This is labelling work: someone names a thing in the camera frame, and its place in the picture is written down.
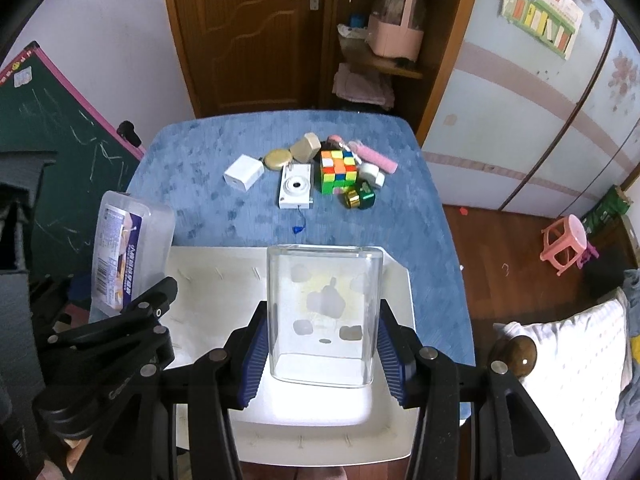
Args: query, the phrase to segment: pink cloth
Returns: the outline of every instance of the pink cloth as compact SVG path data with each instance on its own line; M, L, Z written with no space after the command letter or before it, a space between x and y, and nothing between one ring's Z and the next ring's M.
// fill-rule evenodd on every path
M385 110L394 107L391 77L377 70L352 72L348 63L340 63L334 76L334 94L354 103L378 105Z

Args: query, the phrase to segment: table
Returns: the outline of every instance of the table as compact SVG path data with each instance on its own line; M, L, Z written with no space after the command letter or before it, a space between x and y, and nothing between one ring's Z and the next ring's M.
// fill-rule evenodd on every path
M368 210L314 193L313 209L277 206L280 173L266 171L248 192L223 173L242 153L259 158L305 132L360 139L398 161ZM174 245L262 247L273 244L380 246L410 273L416 332L454 361L475 364L465 291L442 205L414 133L402 119L327 110L259 112L171 124L149 147L128 190L176 213ZM461 404L460 418L470 415Z

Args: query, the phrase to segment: clear plastic container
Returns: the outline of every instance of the clear plastic container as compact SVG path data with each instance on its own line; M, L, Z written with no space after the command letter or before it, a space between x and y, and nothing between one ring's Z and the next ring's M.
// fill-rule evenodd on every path
M107 191L95 230L92 305L116 316L162 280L174 229L170 206Z
M267 249L271 375L357 388L373 378L383 252L372 247Z

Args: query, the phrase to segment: white tray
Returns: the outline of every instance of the white tray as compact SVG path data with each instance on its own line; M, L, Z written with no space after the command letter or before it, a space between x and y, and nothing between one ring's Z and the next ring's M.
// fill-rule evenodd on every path
M190 364L246 326L266 299L266 248L172 247L166 266L178 297L162 324L171 332L175 361ZM383 294L399 324L415 327L409 272L385 252ZM258 394L242 412L230 410L238 457L288 465L357 465L411 453L417 410L389 394L376 354L373 382L329 388L278 381L267 362ZM188 449L187 408L177 409L177 445Z

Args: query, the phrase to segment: wooden door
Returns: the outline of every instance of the wooden door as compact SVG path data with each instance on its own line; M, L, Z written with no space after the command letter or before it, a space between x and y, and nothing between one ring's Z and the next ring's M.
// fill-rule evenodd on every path
M318 104L324 0L318 10L309 0L167 0L167 7L196 115Z

